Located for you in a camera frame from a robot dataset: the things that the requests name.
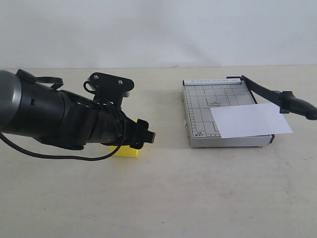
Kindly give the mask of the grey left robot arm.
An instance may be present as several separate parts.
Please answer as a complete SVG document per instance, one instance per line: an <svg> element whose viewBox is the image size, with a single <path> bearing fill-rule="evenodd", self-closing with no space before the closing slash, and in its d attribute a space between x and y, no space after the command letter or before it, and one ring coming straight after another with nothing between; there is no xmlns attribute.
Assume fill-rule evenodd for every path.
<svg viewBox="0 0 317 238"><path fill-rule="evenodd" d="M0 130L68 150L88 143L141 149L153 143L147 121L128 118L123 98L134 88L131 79L95 72L84 83L92 99L62 90L58 77L36 77L20 69L0 72Z"/></svg>

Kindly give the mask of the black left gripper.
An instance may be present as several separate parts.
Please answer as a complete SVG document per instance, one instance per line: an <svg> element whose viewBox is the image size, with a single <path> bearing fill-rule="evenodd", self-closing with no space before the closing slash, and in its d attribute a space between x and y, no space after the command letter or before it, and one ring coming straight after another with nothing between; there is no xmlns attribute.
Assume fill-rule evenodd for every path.
<svg viewBox="0 0 317 238"><path fill-rule="evenodd" d="M154 143L156 133L149 131L147 121L130 119L110 101L99 100L97 103L100 111L88 143L129 146L133 149L141 149L145 143Z"/></svg>

